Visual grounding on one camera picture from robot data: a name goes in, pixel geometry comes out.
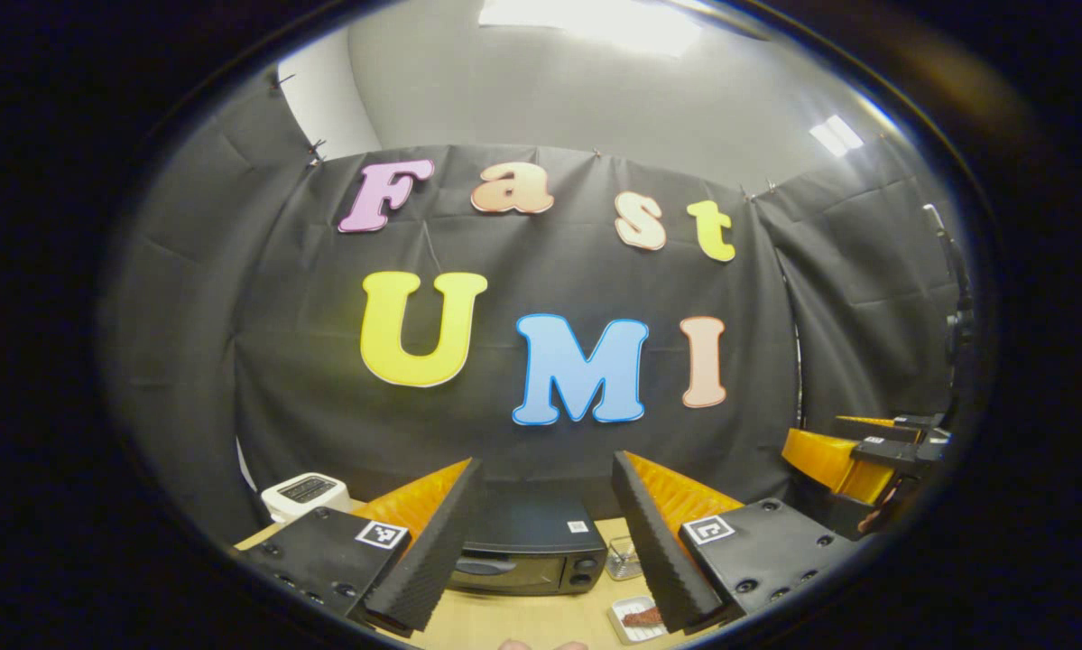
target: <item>foam letter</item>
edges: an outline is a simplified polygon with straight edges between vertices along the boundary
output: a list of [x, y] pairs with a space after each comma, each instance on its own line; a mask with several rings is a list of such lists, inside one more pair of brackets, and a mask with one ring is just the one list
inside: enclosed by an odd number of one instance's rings
[[704, 254], [717, 262], [734, 260], [737, 251], [731, 243], [725, 243], [721, 238], [722, 227], [734, 227], [729, 215], [717, 211], [717, 203], [701, 201], [686, 207], [685, 211], [697, 217], [697, 240], [701, 243]]
[[487, 183], [472, 189], [472, 207], [476, 210], [537, 214], [552, 208], [549, 174], [536, 164], [494, 164], [480, 172], [480, 177]]
[[657, 220], [661, 218], [661, 207], [649, 197], [636, 193], [617, 194], [617, 234], [628, 246], [656, 251], [665, 246], [665, 228]]
[[525, 403], [513, 411], [516, 424], [557, 421], [560, 412], [552, 406], [554, 385], [575, 423], [590, 410], [601, 384], [601, 403], [593, 410], [599, 423], [628, 423], [644, 415], [644, 404], [636, 395], [641, 344], [649, 335], [644, 322], [625, 319], [607, 324], [588, 361], [573, 330], [560, 316], [530, 314], [516, 321], [516, 331], [529, 342]]
[[726, 324], [709, 316], [682, 320], [682, 332], [688, 336], [688, 390], [682, 396], [685, 407], [716, 407], [726, 401], [726, 388], [721, 385], [721, 358], [717, 336]]
[[360, 170], [364, 184], [352, 203], [352, 211], [342, 218], [338, 229], [341, 233], [367, 233], [380, 230], [388, 223], [384, 216], [384, 201], [392, 210], [399, 209], [412, 193], [412, 180], [408, 174], [425, 181], [432, 176], [432, 161], [399, 161], [399, 163], [370, 164]]
[[465, 367], [472, 331], [472, 305], [488, 280], [475, 273], [444, 273], [433, 286], [445, 295], [440, 342], [424, 357], [400, 346], [408, 296], [421, 286], [414, 273], [383, 270], [364, 279], [368, 302], [360, 328], [360, 357], [377, 377], [390, 384], [426, 388], [453, 379]]

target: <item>letter m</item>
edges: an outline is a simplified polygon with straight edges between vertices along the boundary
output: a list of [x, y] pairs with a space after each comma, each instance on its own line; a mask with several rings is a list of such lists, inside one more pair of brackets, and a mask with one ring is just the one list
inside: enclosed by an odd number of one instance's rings
[[588, 361], [560, 316], [529, 314], [516, 321], [516, 331], [529, 343], [525, 403], [513, 411], [516, 424], [553, 424], [560, 417], [552, 404], [553, 386], [575, 423], [590, 410], [598, 388], [603, 395], [593, 416], [599, 423], [628, 423], [644, 415], [638, 401], [641, 344], [649, 336], [644, 322], [607, 324]]

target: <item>small white dish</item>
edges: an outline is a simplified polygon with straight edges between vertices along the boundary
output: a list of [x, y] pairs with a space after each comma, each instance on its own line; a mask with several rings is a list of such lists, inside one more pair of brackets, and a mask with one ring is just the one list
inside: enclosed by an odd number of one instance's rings
[[624, 614], [636, 614], [638, 612], [644, 612], [648, 608], [652, 608], [652, 598], [648, 596], [637, 596], [635, 598], [622, 598], [609, 608], [609, 621], [613, 625], [613, 629], [617, 631], [617, 636], [620, 637], [620, 641], [624, 646], [632, 646], [635, 642], [648, 641], [650, 638], [657, 638], [663, 634], [669, 634], [665, 629], [665, 624], [657, 625], [639, 625], [639, 626], [624, 626], [620, 621], [624, 618]]

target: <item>yellow letter u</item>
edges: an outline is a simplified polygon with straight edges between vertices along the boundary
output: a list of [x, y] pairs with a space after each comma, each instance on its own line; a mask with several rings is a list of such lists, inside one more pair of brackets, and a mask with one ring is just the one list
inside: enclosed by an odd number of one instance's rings
[[400, 345], [408, 296], [421, 286], [414, 273], [383, 270], [364, 279], [368, 295], [360, 329], [360, 357], [377, 377], [390, 384], [426, 388], [453, 379], [467, 359], [472, 307], [488, 280], [475, 273], [443, 273], [433, 286], [445, 295], [440, 342], [426, 355], [412, 355]]

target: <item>oven door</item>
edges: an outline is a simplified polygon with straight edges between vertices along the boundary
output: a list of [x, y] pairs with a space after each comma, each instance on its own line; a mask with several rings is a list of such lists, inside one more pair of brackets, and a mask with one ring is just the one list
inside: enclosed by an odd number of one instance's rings
[[541, 595], [560, 592], [564, 555], [461, 555], [449, 587]]

